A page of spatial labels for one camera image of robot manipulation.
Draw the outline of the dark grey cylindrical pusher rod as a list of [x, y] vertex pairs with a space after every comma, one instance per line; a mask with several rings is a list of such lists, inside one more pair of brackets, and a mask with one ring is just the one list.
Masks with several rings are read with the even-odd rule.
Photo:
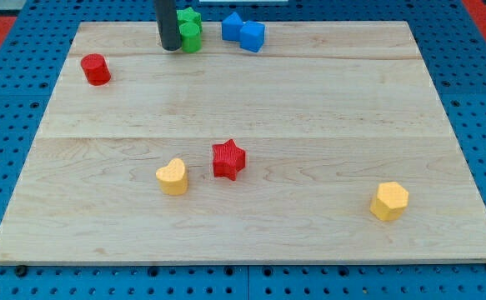
[[164, 50], [173, 52], [182, 46], [174, 0], [153, 0], [159, 37]]

